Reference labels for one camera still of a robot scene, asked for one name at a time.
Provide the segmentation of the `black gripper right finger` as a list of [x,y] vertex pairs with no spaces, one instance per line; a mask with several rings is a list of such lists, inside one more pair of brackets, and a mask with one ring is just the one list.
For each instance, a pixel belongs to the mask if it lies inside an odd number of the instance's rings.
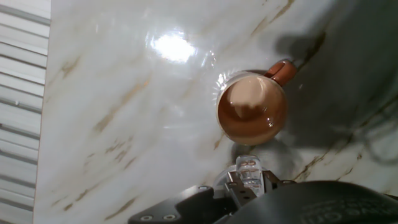
[[293,180],[280,180],[269,170],[262,171],[264,190],[275,190],[285,185],[294,184]]

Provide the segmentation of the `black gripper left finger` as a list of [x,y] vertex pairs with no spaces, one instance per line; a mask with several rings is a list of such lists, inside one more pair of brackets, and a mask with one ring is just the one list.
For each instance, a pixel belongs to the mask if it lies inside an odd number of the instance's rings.
[[220,187],[194,185],[129,218],[128,224],[226,223],[240,208],[256,198],[235,172]]

